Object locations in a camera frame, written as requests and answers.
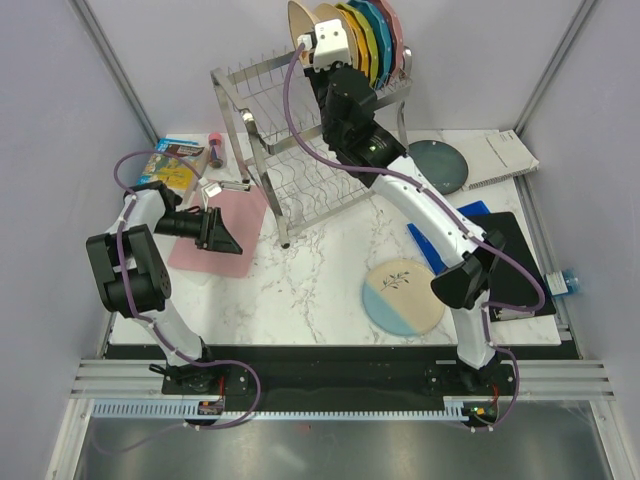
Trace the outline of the dark blue-grey plate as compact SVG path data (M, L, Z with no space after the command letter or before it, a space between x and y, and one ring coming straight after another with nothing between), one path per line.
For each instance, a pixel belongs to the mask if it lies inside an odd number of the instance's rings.
M468 178L466 159L449 144L419 140L409 144L408 152L420 173L444 196L460 190Z

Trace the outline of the cream and blue plate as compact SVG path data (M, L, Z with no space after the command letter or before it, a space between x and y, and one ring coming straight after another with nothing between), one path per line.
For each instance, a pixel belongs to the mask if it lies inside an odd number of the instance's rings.
M383 331L413 337L433 330L445 305L431 289L433 272L424 264L395 259L371 269L365 276L361 299L371 322Z

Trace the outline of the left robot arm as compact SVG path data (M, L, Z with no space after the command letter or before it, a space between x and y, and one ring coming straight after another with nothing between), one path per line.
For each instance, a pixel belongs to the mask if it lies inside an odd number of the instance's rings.
M153 364L150 370L165 377L165 388L222 393L228 367L214 359L171 301L170 275L154 235L190 239L208 252L240 255L243 249L224 225L220 208L180 210L181 203L161 181L130 187L118 219L88 238L86 250L106 310L138 323L163 351L165 365Z

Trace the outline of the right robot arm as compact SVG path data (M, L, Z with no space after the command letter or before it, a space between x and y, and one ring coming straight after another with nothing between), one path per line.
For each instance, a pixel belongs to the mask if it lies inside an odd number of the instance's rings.
M483 305L503 236L462 216L422 177L403 145L375 121L376 95L361 71L307 68L304 75L318 103L323 140L336 156L333 167L392 203L438 252L445 269L431 289L452 313L458 382L469 393L483 392L498 369Z

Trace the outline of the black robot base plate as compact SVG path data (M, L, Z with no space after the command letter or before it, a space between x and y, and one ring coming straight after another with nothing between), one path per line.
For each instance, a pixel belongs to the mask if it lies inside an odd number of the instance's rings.
M489 385L468 392L459 384L452 347L293 347L215 346L228 370L221 394L231 408L244 410L374 410L441 407L447 397L506 399L524 384L515 368L535 363L566 365L577 359L575 346L513 347L496 355L498 369ZM109 347L109 360L137 360L163 381L165 394L182 394L165 388L165 377L150 370L166 361L151 345Z

